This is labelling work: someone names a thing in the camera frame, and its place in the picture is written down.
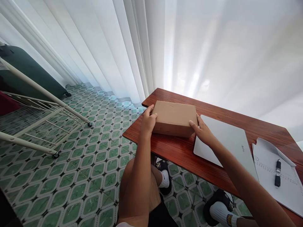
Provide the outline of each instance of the curtain fold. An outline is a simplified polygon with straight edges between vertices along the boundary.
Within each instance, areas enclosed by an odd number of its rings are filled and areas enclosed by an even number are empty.
[[[0,40],[64,86],[90,83],[135,105],[164,88],[286,127],[303,141],[301,1],[0,4]]]

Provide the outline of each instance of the hand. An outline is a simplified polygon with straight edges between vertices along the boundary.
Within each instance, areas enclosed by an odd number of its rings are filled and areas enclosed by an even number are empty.
[[[212,134],[202,118],[197,113],[196,115],[200,128],[192,120],[189,121],[189,124],[195,130],[198,138],[209,147],[218,143],[217,138]]]
[[[153,109],[154,109],[154,104],[149,106],[143,114],[143,120],[142,120],[142,124],[141,124],[141,134],[143,134],[143,135],[147,135],[147,136],[152,135],[152,130],[155,126],[156,118],[158,116],[157,113],[150,115],[150,113]]]

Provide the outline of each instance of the wooden table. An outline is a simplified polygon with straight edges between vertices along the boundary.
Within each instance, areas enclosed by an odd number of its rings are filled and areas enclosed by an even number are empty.
[[[244,129],[251,153],[252,143],[256,144],[258,137],[271,142],[297,165],[297,173],[300,180],[303,180],[303,152],[285,128],[160,88],[157,88],[148,96],[142,105],[148,107],[156,104],[157,100],[195,105],[199,115],[203,114]],[[142,117],[141,115],[123,133],[125,138],[138,143]],[[175,163],[183,169],[240,198],[239,193],[223,168],[193,153],[195,138],[195,134],[188,139],[153,133],[151,136],[151,151],[157,156]],[[297,226],[303,226],[303,218],[284,206],[282,207]]]

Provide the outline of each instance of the black shoe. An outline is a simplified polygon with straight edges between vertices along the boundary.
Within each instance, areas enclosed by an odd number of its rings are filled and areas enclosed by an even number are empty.
[[[162,170],[167,170],[168,172],[168,165],[167,165],[167,161],[165,160],[161,160],[159,162],[156,163],[156,168],[160,171]],[[170,175],[169,175],[169,172],[168,172],[168,178],[169,178],[169,186],[168,188],[159,188],[160,189],[160,192],[163,194],[163,195],[168,195],[171,191],[171,178],[170,178]]]
[[[215,219],[213,219],[211,217],[210,214],[210,208],[211,206],[215,203],[215,202],[222,202],[224,203],[224,205],[227,207],[227,209],[232,212],[233,209],[232,207],[229,205],[231,203],[228,195],[222,190],[222,189],[218,189],[214,195],[207,201],[207,203],[205,204],[204,208],[203,208],[203,215],[204,218],[207,222],[208,225],[210,226],[216,226],[217,224],[219,224],[218,221],[216,221]]]

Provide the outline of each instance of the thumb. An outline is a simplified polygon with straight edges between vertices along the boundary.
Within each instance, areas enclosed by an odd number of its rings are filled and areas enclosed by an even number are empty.
[[[189,120],[189,124],[195,130],[195,132],[199,130],[199,127],[192,120]]]
[[[154,114],[152,114],[150,117],[152,117],[152,118],[156,119],[156,118],[157,118],[157,116],[158,116],[158,114],[157,114],[157,113],[154,113]]]

